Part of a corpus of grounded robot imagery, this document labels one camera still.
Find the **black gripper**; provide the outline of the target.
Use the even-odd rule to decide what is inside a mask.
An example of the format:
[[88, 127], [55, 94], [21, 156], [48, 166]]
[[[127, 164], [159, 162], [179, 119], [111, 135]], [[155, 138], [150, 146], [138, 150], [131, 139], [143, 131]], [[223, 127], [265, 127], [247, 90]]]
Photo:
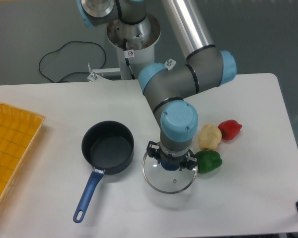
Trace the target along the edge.
[[153, 141], [149, 141], [146, 151], [150, 158], [156, 159], [167, 171], [182, 171], [183, 169], [191, 171], [197, 166], [197, 158], [194, 154], [188, 151], [181, 156], [166, 154], [160, 148], [159, 143]]

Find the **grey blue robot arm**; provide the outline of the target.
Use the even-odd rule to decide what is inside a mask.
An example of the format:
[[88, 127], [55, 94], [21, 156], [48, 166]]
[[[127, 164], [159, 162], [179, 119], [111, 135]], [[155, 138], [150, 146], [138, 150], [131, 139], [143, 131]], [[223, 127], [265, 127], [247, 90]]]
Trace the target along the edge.
[[191, 170], [197, 162], [189, 145], [197, 131], [198, 116], [185, 99], [232, 81], [236, 62], [229, 52], [216, 49], [195, 1], [165, 0], [162, 4], [186, 58], [181, 67], [154, 62], [161, 30], [144, 0], [77, 1], [87, 26], [107, 25], [121, 78], [139, 82], [160, 127], [160, 141], [148, 144], [148, 156], [169, 171]]

